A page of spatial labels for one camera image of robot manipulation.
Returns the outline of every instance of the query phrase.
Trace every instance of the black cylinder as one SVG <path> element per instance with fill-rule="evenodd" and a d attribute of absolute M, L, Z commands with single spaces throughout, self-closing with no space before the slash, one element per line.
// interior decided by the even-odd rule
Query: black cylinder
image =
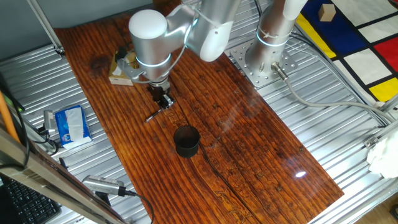
<path fill-rule="evenodd" d="M 192 126 L 179 127 L 174 133 L 175 150 L 184 158 L 191 158 L 198 152 L 200 135 Z"/>

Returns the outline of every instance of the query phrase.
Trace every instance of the wooden block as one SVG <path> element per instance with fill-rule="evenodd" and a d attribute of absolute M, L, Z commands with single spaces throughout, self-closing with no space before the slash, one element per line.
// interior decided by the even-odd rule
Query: wooden block
<path fill-rule="evenodd" d="M 336 14 L 334 4 L 322 4 L 321 9 L 318 12 L 319 20 L 321 22 L 331 22 Z"/>
<path fill-rule="evenodd" d="M 122 71 L 120 75 L 114 75 L 113 72 L 115 71 L 116 67 L 118 66 L 117 63 L 114 61 L 115 55 L 117 52 L 115 52 L 115 54 L 113 55 L 112 61 L 111 61 L 111 68 L 109 69 L 109 80 L 111 81 L 111 83 L 113 85 L 129 85 L 132 86 L 134 85 L 134 83 L 131 81 L 130 78 L 128 78 L 126 76 L 126 74 L 124 74 L 124 72 Z M 136 61 L 136 54 L 135 53 L 130 53 L 127 56 L 127 59 L 131 62 L 130 66 L 132 68 L 138 68 L 138 63 Z"/>

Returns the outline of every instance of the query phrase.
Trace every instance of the gray cable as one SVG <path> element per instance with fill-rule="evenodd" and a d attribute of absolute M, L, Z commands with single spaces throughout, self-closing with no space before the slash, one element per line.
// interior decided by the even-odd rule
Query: gray cable
<path fill-rule="evenodd" d="M 357 102 L 336 102 L 336 103 L 311 103 L 308 101 L 303 100 L 298 94 L 294 91 L 292 84 L 290 84 L 289 79 L 285 80 L 285 83 L 287 87 L 290 89 L 292 94 L 298 99 L 298 101 L 302 104 L 305 104 L 307 106 L 312 106 L 312 107 L 329 107 L 329 106 L 358 106 L 367 110 L 371 110 L 375 112 L 376 114 L 385 117 L 388 121 L 393 123 L 395 120 L 392 119 L 390 116 L 388 116 L 385 112 L 382 112 L 381 110 L 378 110 L 372 106 L 365 105 L 363 103 L 357 103 Z"/>

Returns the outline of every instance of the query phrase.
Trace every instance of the yellow square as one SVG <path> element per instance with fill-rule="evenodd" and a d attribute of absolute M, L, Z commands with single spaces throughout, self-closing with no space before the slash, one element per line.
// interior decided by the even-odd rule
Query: yellow square
<path fill-rule="evenodd" d="M 398 79 L 392 78 L 384 83 L 369 88 L 369 90 L 379 101 L 386 102 L 398 94 Z"/>

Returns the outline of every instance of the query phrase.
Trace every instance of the wood grain surface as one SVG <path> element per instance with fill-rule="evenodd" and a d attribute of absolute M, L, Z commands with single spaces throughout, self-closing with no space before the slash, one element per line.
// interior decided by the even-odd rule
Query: wood grain surface
<path fill-rule="evenodd" d="M 114 51 L 132 47 L 131 14 L 56 33 L 137 193 L 152 202 L 155 223 L 306 223 L 343 195 L 225 55 L 205 63 L 185 51 L 170 74 L 176 103 L 145 123 L 158 110 L 146 86 L 108 80 Z M 173 142 L 187 124 L 201 134 L 191 159 Z"/>

